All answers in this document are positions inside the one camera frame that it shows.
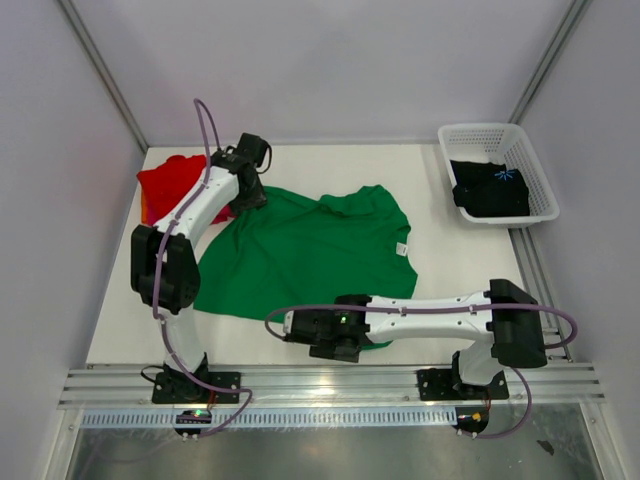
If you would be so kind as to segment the green t shirt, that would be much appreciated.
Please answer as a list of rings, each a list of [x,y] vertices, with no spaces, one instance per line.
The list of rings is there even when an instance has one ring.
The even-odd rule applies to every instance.
[[[411,226],[383,186],[318,200],[277,187],[266,194],[263,208],[240,214],[209,243],[195,310],[262,320],[342,295],[412,297]]]

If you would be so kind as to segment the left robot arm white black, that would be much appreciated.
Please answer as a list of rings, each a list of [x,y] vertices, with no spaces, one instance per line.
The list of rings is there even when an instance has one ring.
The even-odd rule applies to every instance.
[[[238,380],[228,387],[213,383],[194,319],[201,285],[195,247],[224,208],[238,216],[267,204],[260,167],[271,159],[266,140],[242,134],[236,146],[206,154],[203,173],[176,207],[154,225],[132,232],[131,287],[151,307],[160,328],[166,358],[155,393],[165,403],[200,402],[208,391],[245,392]]]

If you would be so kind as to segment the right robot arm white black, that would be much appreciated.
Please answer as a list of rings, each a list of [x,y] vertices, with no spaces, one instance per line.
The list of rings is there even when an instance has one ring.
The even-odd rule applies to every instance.
[[[487,388],[505,368],[546,366],[537,301],[506,279],[488,289],[436,300],[343,295],[331,305],[294,308],[284,316],[284,339],[308,346],[312,357],[356,363],[369,346],[406,339],[462,339],[448,385],[460,397]]]

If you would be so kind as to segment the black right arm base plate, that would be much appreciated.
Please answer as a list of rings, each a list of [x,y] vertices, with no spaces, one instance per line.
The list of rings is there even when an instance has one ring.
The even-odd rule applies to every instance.
[[[507,400],[509,389],[503,372],[488,385],[464,384],[451,368],[428,368],[416,371],[417,389],[423,401]]]

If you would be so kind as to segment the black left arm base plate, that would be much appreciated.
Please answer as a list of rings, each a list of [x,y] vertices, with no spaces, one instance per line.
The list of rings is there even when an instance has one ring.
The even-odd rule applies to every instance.
[[[204,383],[232,389],[241,386],[241,373],[232,372],[204,372],[199,375]],[[157,405],[169,404],[210,404],[234,405],[239,403],[238,393],[220,393],[206,389],[185,376],[182,372],[169,369],[156,375],[151,402]]]

